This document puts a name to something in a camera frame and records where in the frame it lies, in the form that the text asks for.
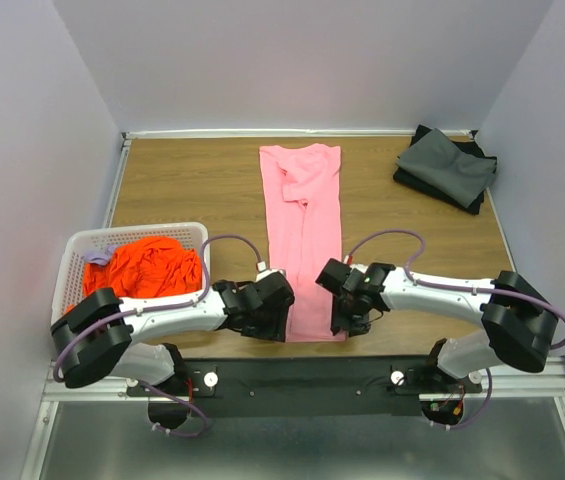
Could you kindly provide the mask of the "pink t shirt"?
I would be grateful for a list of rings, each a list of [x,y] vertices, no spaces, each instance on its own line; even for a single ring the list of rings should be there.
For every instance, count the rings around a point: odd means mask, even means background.
[[[343,341],[345,333],[331,331],[333,297],[316,283],[328,260],[342,258],[341,148],[262,146],[259,159],[269,262],[286,272],[295,295],[286,340]]]

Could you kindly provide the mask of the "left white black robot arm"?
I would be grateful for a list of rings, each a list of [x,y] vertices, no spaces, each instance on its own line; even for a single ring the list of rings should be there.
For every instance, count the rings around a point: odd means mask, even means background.
[[[195,331],[230,330],[244,337],[283,342],[295,295],[285,275],[265,270],[254,281],[217,281],[204,289],[170,297],[137,299],[101,288],[66,311],[51,326],[57,351],[53,378],[69,389],[107,376],[150,383],[163,395],[184,380],[170,352],[134,360],[138,345]]]

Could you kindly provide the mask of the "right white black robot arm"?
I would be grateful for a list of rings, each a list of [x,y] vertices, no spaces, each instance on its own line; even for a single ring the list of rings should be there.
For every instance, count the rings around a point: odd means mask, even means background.
[[[333,297],[331,329],[350,336],[371,329],[371,311],[418,311],[477,326],[437,341],[427,358],[403,370],[401,394],[477,391],[474,372],[506,365],[526,373],[544,370],[558,317],[526,280],[503,271],[496,279],[463,280],[410,273],[392,264],[348,265],[329,260],[316,279]]]

